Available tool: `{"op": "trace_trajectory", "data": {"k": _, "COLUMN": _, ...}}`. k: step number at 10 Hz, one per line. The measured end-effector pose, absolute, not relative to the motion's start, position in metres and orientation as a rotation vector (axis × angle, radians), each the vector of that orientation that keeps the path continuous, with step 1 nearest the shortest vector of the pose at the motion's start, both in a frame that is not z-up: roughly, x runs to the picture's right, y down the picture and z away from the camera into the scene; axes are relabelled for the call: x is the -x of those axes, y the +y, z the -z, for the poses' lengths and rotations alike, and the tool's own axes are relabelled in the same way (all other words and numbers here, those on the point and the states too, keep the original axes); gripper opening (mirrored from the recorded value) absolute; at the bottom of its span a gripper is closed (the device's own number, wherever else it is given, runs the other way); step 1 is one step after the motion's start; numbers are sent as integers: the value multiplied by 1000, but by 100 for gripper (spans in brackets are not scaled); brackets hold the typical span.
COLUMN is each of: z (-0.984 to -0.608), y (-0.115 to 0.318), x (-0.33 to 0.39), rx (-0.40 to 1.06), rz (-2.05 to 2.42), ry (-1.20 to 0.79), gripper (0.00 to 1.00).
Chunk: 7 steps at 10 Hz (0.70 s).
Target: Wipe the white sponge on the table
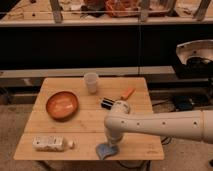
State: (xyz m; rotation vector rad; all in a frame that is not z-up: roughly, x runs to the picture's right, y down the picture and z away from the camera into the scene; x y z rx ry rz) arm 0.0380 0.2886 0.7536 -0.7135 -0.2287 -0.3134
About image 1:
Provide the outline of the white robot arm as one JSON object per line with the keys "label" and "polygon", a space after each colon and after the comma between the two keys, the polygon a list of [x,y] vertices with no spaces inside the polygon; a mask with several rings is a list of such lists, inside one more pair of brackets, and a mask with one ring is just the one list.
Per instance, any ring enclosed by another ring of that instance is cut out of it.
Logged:
{"label": "white robot arm", "polygon": [[124,133],[143,133],[213,144],[213,111],[129,114],[125,101],[116,101],[104,119],[106,137],[117,144]]}

